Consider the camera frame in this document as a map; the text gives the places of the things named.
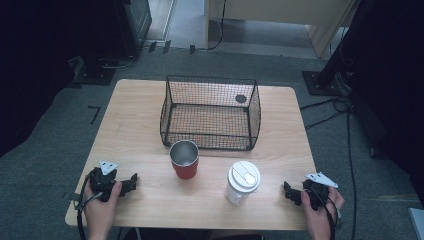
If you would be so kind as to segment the black wire mesh basket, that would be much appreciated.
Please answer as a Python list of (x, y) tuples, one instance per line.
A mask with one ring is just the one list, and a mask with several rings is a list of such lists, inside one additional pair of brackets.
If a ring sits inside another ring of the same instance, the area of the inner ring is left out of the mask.
[[(235, 97), (245, 95), (238, 103)], [(160, 117), (165, 146), (191, 140), (201, 149), (252, 150), (261, 127), (259, 87), (254, 79), (169, 75)]]

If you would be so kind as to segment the black cabinet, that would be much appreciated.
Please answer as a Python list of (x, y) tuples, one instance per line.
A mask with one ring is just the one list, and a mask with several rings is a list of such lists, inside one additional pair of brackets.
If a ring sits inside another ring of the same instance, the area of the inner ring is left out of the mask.
[(113, 0), (126, 56), (137, 57), (152, 23), (148, 0)]

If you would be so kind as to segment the red cup with steel interior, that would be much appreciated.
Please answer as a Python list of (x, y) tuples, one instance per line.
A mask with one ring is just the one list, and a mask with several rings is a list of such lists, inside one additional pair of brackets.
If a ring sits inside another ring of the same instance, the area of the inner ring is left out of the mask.
[(199, 150), (190, 140), (175, 142), (169, 151), (172, 166), (181, 179), (191, 179), (197, 173)]

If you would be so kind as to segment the black flat base plate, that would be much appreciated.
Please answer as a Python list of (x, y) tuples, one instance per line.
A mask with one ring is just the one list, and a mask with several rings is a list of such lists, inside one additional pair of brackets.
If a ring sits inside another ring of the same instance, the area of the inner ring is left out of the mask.
[(82, 65), (72, 80), (72, 85), (108, 86), (115, 74), (114, 69), (104, 68), (98, 60), (82, 58)]

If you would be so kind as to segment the beige cabinet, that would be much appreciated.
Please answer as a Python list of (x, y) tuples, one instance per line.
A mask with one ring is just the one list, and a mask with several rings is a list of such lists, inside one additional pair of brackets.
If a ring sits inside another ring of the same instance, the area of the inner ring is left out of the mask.
[(204, 0), (205, 44), (209, 21), (224, 17), (304, 25), (317, 57), (322, 57), (340, 27), (348, 27), (360, 0)]

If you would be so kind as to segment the white box corner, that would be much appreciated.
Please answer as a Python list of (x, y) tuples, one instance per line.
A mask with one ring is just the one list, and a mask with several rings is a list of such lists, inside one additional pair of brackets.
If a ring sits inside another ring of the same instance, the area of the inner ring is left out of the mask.
[(417, 239), (424, 240), (424, 210), (409, 208), (408, 212), (413, 223)]

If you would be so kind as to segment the clear cup with white lid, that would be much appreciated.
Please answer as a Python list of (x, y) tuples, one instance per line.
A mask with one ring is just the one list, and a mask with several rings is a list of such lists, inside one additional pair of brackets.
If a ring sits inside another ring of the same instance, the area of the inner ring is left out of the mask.
[(242, 205), (261, 183), (259, 169), (251, 162), (238, 161), (229, 169), (225, 195), (230, 203)]

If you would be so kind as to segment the person's right hand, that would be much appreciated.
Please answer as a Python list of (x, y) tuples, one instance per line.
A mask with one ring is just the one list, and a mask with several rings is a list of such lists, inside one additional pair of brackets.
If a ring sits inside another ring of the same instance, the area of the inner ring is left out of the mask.
[(326, 207), (320, 208), (318, 211), (312, 209), (310, 197), (306, 192), (301, 193), (301, 199), (308, 233), (331, 234), (332, 238), (335, 236), (335, 224), (345, 199), (335, 188), (329, 187), (328, 190)]

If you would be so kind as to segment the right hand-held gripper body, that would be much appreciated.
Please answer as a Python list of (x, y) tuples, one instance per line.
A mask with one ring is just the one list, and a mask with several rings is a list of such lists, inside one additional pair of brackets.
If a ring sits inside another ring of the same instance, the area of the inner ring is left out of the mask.
[(310, 204), (314, 211), (326, 205), (329, 187), (338, 188), (338, 184), (327, 177), (322, 172), (309, 173), (305, 175), (306, 180), (303, 182), (303, 189), (310, 197)]

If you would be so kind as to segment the black stand with base plate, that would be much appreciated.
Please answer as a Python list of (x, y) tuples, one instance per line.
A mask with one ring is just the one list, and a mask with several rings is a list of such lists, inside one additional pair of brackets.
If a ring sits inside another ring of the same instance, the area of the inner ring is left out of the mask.
[(366, 21), (377, 0), (359, 0), (349, 29), (321, 71), (303, 71), (302, 77), (310, 95), (341, 96), (336, 75), (349, 72), (359, 56), (359, 45), (366, 32)]

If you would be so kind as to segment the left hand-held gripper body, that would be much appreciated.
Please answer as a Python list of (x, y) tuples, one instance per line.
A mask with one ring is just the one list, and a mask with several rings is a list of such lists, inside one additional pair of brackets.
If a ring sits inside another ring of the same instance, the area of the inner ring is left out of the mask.
[(118, 165), (101, 160), (99, 166), (90, 173), (90, 186), (94, 194), (100, 194), (100, 200), (107, 202), (115, 184)]

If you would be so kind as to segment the person's left hand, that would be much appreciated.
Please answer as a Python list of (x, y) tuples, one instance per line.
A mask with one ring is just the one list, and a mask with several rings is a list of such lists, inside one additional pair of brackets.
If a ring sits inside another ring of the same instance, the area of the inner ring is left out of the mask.
[(90, 232), (109, 232), (112, 228), (122, 183), (116, 182), (107, 202), (93, 200), (85, 205), (84, 214)]

